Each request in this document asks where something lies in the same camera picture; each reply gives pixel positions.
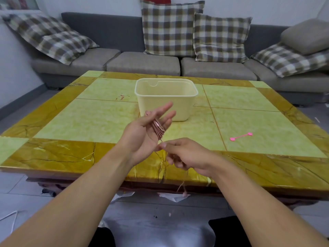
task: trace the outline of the gray couch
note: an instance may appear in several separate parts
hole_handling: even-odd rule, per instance
[[[145,50],[142,18],[86,13],[62,13],[71,28],[94,40],[100,48],[89,49],[70,66],[38,54],[31,64],[48,87],[65,87],[87,70],[191,76],[236,80],[261,80],[293,104],[318,101],[329,91],[326,70],[278,78],[255,60],[242,63],[195,62],[193,58],[154,56]],[[280,41],[287,27],[254,25],[245,42],[248,57]]]

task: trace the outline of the green marble tile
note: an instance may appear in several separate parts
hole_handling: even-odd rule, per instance
[[[102,73],[104,73],[104,71],[89,70],[81,76],[84,76],[84,77],[99,77],[99,76],[101,76]]]
[[[28,140],[29,139],[27,138],[11,138],[0,136],[0,165]]]
[[[77,98],[137,102],[136,80],[98,78]]]
[[[225,150],[214,116],[209,107],[193,107],[185,121],[174,121],[162,140],[190,138],[211,150]]]
[[[326,158],[281,112],[212,110],[228,151]],[[230,140],[248,132],[253,136]]]
[[[138,114],[137,103],[75,99],[34,137],[117,143]]]
[[[211,107],[278,111],[256,88],[203,85]]]
[[[195,87],[198,90],[199,94],[195,98],[194,105],[197,107],[210,107],[203,86],[201,84],[195,84]]]
[[[254,87],[271,88],[263,81],[249,81]]]

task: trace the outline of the table top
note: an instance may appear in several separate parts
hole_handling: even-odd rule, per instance
[[[189,137],[235,163],[268,190],[329,194],[329,135],[261,81],[88,71],[0,136],[0,169],[80,175],[110,150],[139,114],[140,78],[186,78],[199,91],[190,118],[163,140]],[[246,136],[231,141],[248,132]],[[126,180],[215,186],[153,153]]]

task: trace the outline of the person's left arm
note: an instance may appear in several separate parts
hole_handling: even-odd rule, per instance
[[[97,164],[15,230],[0,247],[88,246],[105,210],[133,166],[158,145],[150,122],[172,103],[131,122],[115,145]],[[167,129],[175,112],[160,120]]]

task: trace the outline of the beige plastic container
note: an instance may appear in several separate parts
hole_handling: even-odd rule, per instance
[[[168,112],[176,110],[173,120],[184,121],[191,115],[198,90],[187,79],[142,78],[136,82],[135,94],[141,115],[172,101],[174,105]]]

